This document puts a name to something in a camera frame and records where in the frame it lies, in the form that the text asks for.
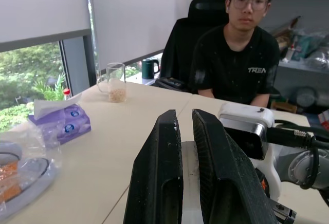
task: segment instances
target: roller blind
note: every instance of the roller blind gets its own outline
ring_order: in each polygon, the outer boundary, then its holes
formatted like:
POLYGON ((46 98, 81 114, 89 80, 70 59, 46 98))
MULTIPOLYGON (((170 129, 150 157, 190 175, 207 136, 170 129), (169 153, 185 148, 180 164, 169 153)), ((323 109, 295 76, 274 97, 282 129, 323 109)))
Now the roller blind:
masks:
POLYGON ((0 1, 0 51, 90 31, 87 0, 0 1))
POLYGON ((191 0, 92 0, 101 69, 164 49, 191 0))

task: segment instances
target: eyeglasses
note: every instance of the eyeglasses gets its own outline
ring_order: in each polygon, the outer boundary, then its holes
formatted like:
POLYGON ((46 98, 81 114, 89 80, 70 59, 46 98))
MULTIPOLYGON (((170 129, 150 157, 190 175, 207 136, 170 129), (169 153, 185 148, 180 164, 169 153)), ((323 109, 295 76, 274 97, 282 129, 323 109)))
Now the eyeglasses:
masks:
POLYGON ((233 4, 237 9, 244 9, 251 2, 254 11, 260 11, 266 8, 267 0, 233 0, 233 4))

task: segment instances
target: glass cup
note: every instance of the glass cup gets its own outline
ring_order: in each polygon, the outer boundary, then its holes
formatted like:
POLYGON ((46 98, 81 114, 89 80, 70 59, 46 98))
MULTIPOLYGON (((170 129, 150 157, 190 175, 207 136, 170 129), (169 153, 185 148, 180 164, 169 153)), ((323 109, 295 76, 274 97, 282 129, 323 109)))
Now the glass cup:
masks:
POLYGON ((108 93, 110 102, 124 102, 126 100, 125 65, 107 64, 106 75, 97 79, 97 86, 101 92, 108 93))

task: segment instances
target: young man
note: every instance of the young man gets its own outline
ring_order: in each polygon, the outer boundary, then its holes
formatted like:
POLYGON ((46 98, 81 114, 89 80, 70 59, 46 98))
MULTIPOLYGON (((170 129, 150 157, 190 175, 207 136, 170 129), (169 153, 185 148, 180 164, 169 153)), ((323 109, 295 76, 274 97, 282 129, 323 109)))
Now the young man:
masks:
POLYGON ((279 46, 257 25, 271 0, 226 0, 229 23, 203 35, 194 52, 190 87, 199 95, 266 107, 279 46))

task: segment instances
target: chair headrest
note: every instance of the chair headrest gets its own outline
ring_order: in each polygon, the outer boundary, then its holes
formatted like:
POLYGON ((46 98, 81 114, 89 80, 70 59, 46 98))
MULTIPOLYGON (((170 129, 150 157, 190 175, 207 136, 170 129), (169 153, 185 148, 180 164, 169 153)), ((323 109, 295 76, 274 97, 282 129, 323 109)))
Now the chair headrest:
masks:
POLYGON ((225 0, 193 0, 189 8, 189 20, 206 25, 221 25, 228 22, 225 0))

